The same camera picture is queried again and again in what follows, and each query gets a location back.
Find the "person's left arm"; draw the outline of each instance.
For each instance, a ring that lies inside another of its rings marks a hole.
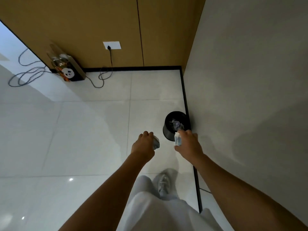
[[[59,231],[116,230],[133,184],[142,167],[154,156],[153,132],[139,135],[131,154],[64,223]]]

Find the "person's right arm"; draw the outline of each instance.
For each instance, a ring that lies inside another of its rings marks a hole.
[[[272,198],[235,177],[203,154],[197,134],[178,131],[182,145],[175,146],[201,174],[223,214],[235,231],[308,230]]]

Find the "power outlet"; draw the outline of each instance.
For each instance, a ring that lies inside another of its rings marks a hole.
[[[108,49],[108,46],[110,46],[111,49],[121,49],[120,41],[107,41],[103,43],[105,49]]]

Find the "finger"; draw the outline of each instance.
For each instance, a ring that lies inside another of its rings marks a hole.
[[[183,131],[183,130],[178,130],[177,132],[178,132],[178,133],[180,133],[180,135],[181,135],[181,136],[186,135],[186,132],[185,132],[185,131]]]
[[[174,150],[176,150],[177,152],[179,152],[180,146],[174,146]]]

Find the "person's left hand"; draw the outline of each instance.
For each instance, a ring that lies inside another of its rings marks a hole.
[[[139,154],[141,157],[144,157],[147,162],[149,162],[155,155],[153,150],[153,136],[153,132],[148,133],[147,131],[140,134],[137,141],[132,146],[131,154]]]

